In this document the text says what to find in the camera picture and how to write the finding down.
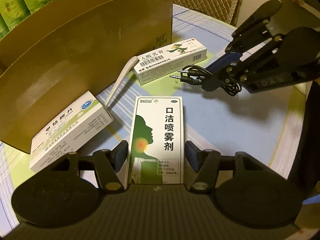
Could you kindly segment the white blue medicine box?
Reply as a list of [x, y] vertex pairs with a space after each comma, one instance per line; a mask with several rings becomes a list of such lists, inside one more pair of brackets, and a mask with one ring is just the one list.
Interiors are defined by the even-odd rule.
[[76, 152], [112, 121], [108, 110], [87, 91], [33, 137], [30, 170], [37, 173], [63, 155]]

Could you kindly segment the green white spray box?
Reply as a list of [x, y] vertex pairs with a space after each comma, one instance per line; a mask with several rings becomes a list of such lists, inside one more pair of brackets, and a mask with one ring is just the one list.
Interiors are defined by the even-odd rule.
[[183, 169], [182, 97], [136, 97], [129, 140], [126, 185], [181, 184]]

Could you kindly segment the white ointment box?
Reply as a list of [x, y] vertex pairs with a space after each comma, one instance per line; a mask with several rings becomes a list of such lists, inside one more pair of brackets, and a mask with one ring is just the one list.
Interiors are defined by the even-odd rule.
[[138, 56], [133, 71], [140, 85], [145, 85], [206, 59], [207, 48], [195, 38], [164, 46]]

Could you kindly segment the white plastic spoon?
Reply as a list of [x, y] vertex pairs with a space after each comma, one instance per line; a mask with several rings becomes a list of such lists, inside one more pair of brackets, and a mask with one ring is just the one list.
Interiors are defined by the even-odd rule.
[[128, 72], [139, 62], [139, 58], [137, 56], [133, 56], [131, 59], [129, 59], [129, 61], [127, 61], [127, 63], [125, 64], [125, 66], [123, 67], [123, 69], [121, 70], [117, 80], [114, 83], [113, 88], [111, 89], [110, 94], [108, 95], [104, 106], [107, 108], [110, 101], [112, 100], [114, 94], [116, 93], [116, 91], [118, 90], [120, 84], [122, 83], [124, 77], [128, 74]]

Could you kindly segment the brown cardboard box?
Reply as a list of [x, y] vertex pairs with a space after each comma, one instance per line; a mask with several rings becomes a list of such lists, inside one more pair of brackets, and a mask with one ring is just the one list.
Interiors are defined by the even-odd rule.
[[1, 39], [1, 142], [31, 140], [133, 56], [171, 42], [173, 0], [53, 0]]

